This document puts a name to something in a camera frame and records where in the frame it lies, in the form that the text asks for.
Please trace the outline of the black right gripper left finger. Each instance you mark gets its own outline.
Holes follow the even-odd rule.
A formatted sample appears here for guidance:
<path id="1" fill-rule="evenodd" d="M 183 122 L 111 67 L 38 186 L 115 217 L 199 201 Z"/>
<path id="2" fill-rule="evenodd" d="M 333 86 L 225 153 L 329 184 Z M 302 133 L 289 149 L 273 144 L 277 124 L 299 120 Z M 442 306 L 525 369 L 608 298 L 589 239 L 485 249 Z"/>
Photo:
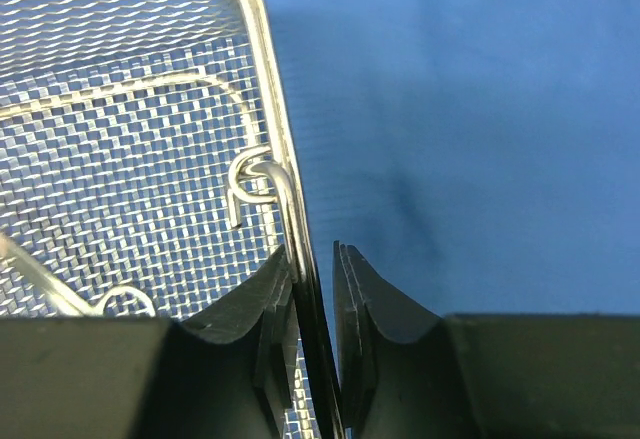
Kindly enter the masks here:
<path id="1" fill-rule="evenodd" d="M 1 323 L 5 438 L 279 438 L 297 349 L 291 270 L 277 249 L 185 320 Z"/>

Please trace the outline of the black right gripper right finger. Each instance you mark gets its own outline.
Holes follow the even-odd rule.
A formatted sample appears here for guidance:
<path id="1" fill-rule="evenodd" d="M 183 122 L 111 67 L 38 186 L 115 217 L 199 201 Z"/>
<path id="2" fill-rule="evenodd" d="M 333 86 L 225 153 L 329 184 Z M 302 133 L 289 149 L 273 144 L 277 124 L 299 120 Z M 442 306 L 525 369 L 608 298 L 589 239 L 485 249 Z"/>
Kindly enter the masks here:
<path id="1" fill-rule="evenodd" d="M 635 438 L 639 319 L 438 316 L 336 243 L 342 407 L 356 438 Z"/>

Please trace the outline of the steel wire mesh tray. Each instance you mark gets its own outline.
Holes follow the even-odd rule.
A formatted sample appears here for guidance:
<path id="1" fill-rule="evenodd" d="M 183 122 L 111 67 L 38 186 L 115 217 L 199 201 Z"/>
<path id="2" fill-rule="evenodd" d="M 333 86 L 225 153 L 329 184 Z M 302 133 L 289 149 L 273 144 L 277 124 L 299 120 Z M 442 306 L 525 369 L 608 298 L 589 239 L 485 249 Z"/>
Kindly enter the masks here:
<path id="1" fill-rule="evenodd" d="M 1 0 L 1 323 L 185 320 L 277 250 L 297 349 L 279 438 L 341 438 L 263 0 Z"/>

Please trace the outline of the blue surgical wrap cloth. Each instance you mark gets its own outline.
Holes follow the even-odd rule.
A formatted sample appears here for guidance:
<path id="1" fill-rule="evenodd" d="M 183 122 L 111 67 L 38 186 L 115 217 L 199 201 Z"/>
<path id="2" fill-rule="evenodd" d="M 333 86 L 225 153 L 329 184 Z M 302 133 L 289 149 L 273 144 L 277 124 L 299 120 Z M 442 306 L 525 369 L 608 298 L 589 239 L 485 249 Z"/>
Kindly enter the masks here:
<path id="1" fill-rule="evenodd" d="M 639 310 L 639 0 L 263 0 L 321 280 Z"/>

